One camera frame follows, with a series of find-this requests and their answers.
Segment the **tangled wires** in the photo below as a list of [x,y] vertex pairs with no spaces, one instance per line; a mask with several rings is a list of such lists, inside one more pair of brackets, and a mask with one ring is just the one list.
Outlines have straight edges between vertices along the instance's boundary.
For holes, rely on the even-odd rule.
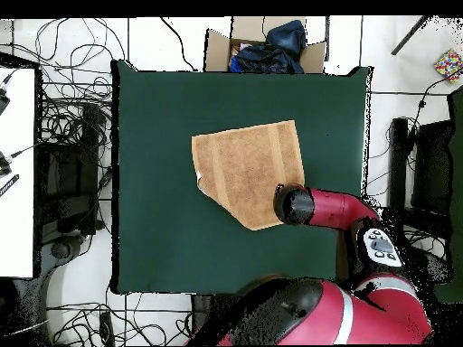
[[[443,253],[440,256],[436,256],[441,259],[446,259],[447,253],[446,253],[446,247],[445,243],[442,242],[440,238],[438,238],[435,235],[429,234],[423,230],[404,230],[403,234],[406,236],[407,240],[410,242],[411,245],[420,245],[420,248],[427,251],[428,253],[432,253],[432,250],[434,250],[435,243],[439,243],[442,246]],[[430,248],[424,249],[422,244],[425,239],[432,239],[432,242],[430,244]]]
[[[134,319],[130,321],[126,317],[123,317],[112,310],[108,305],[98,304],[98,303],[87,303],[81,305],[94,305],[91,309],[80,309],[69,321],[67,321],[64,326],[54,334],[52,337],[53,345],[60,346],[80,346],[80,347],[104,347],[110,341],[114,341],[117,344],[116,347],[124,347],[127,345],[127,342],[134,339],[136,336],[140,336],[144,342],[149,346],[167,346],[180,335],[183,335],[187,338],[192,337],[192,333],[189,326],[189,319],[193,313],[188,313],[185,319],[177,319],[175,321],[175,326],[178,333],[175,334],[170,340],[167,340],[165,330],[158,324],[146,324],[143,326],[138,326],[135,321],[135,311]],[[51,307],[48,310],[62,310],[70,309],[73,305],[63,305],[58,307]],[[115,318],[123,321],[124,324],[130,326],[124,332],[116,333],[109,335],[110,331],[107,328],[108,326],[105,323],[99,322],[99,316],[103,312],[110,312]],[[144,331],[149,328],[157,329],[162,335],[162,342],[153,343],[145,335]],[[64,342],[63,335],[65,333],[71,333],[76,336],[76,341]]]
[[[109,34],[117,41],[120,52],[125,60],[126,54],[122,43],[114,31],[108,27],[104,19],[93,18],[88,21],[81,19],[90,36],[89,43],[82,44],[71,51],[69,64],[56,61],[58,41],[62,27],[70,19],[54,19],[39,28],[35,37],[35,52],[20,44],[3,44],[11,46],[14,52],[26,53],[24,56],[36,60],[43,73],[43,125],[39,132],[39,141],[57,142],[64,145],[76,145],[82,151],[82,159],[90,164],[96,164],[101,170],[105,169],[102,159],[111,145],[109,123],[111,118],[112,88],[108,77],[110,61],[114,59],[108,48]],[[90,21],[98,27],[104,28],[104,39],[97,43],[95,33],[90,28]],[[54,48],[50,55],[43,54],[41,38],[46,33],[54,32]],[[87,70],[82,67],[102,54],[108,56],[107,66],[99,70]],[[49,72],[54,73],[53,80]],[[93,76],[91,81],[79,83],[75,80],[76,73],[85,73],[86,78]],[[85,107],[92,106],[98,110],[93,116],[85,115]],[[82,129],[87,124],[94,131],[96,143],[82,137]]]

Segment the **black stand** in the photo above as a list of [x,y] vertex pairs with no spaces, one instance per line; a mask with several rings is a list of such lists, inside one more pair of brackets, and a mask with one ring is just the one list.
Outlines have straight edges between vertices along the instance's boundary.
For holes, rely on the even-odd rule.
[[399,50],[403,48],[403,45],[405,45],[408,40],[417,32],[428,20],[429,16],[422,16],[420,20],[416,22],[416,24],[413,25],[413,27],[410,29],[410,31],[405,35],[405,37],[402,39],[401,42],[399,42],[399,45],[397,45],[394,50],[391,52],[393,56],[395,56],[397,53],[399,53]]

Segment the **power strip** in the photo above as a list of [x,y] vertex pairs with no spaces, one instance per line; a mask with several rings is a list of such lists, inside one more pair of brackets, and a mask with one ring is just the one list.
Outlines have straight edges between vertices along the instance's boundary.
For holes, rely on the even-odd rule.
[[0,197],[6,193],[8,189],[10,189],[16,181],[19,180],[19,174],[13,176],[13,178],[8,181],[4,186],[0,188]]

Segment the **table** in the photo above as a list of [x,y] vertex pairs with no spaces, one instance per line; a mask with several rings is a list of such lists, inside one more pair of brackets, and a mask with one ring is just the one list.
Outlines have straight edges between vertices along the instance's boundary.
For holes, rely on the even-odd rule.
[[235,293],[335,276],[337,233],[251,231],[196,186],[191,137],[295,119],[306,184],[360,195],[368,68],[351,76],[138,72],[113,61],[113,278],[120,293]]
[[[0,56],[0,65],[5,62]],[[0,81],[12,69],[0,68]],[[11,155],[34,143],[34,69],[20,69],[7,84],[11,99],[0,116],[0,151]],[[12,172],[0,179],[0,187],[15,174],[19,180],[0,197],[0,277],[33,276],[33,156],[34,149],[11,163]]]

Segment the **white desk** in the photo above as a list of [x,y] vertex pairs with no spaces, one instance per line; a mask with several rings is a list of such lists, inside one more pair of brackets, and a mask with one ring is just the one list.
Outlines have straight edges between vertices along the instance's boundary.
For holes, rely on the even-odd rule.
[[[0,68],[0,81],[11,73]],[[5,156],[33,145],[34,71],[15,72],[7,84],[11,100],[0,116],[0,151]],[[0,197],[0,277],[33,276],[33,149],[15,158],[12,172],[0,179],[4,186],[15,174],[19,180]]]

